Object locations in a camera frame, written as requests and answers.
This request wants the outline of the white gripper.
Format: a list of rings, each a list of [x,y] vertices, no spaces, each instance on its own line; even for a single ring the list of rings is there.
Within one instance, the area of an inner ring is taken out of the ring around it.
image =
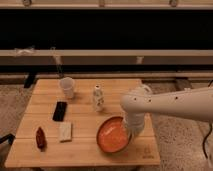
[[[145,126],[145,114],[125,114],[124,125],[132,137],[138,136]]]

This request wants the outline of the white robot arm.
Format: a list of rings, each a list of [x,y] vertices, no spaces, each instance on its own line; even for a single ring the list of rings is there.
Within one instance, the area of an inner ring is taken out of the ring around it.
[[[213,123],[213,87],[154,94],[142,84],[120,100],[128,133],[137,136],[145,127],[145,114],[161,114]]]

